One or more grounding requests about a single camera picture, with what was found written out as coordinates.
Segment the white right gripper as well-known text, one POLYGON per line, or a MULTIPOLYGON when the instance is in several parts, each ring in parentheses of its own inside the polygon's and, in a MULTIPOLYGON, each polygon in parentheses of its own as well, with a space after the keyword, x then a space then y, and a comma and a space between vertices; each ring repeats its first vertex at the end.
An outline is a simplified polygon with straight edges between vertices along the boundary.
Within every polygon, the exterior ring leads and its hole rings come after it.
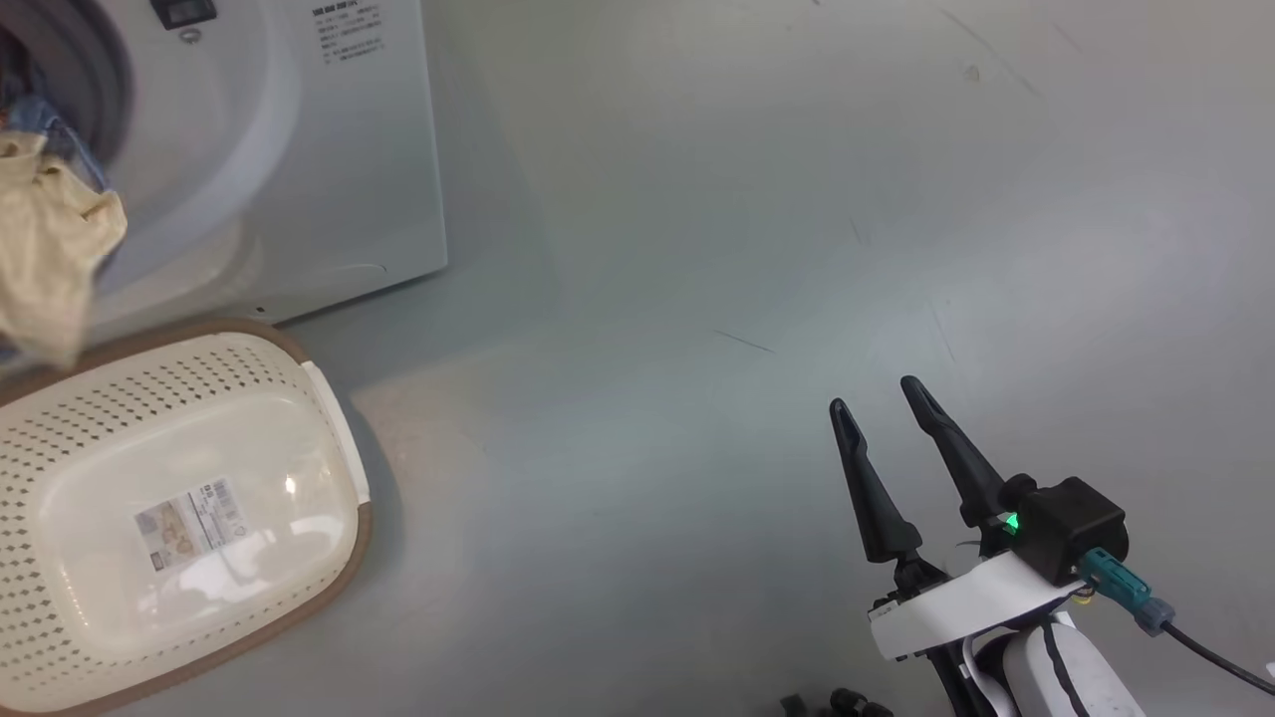
MULTIPOLYGON (((900 387, 915 424, 933 440, 952 478, 965 526, 997 526, 1006 512, 1000 501, 1005 480, 921 379, 907 375, 900 387)), ((840 398, 833 399, 829 413, 867 560, 884 564, 915 558, 919 531, 898 512, 871 463, 864 432, 840 398)), ((1052 586, 1006 551, 919 596, 871 609, 870 626, 880 654, 896 660, 986 632, 1080 588, 1079 582, 1052 586)))

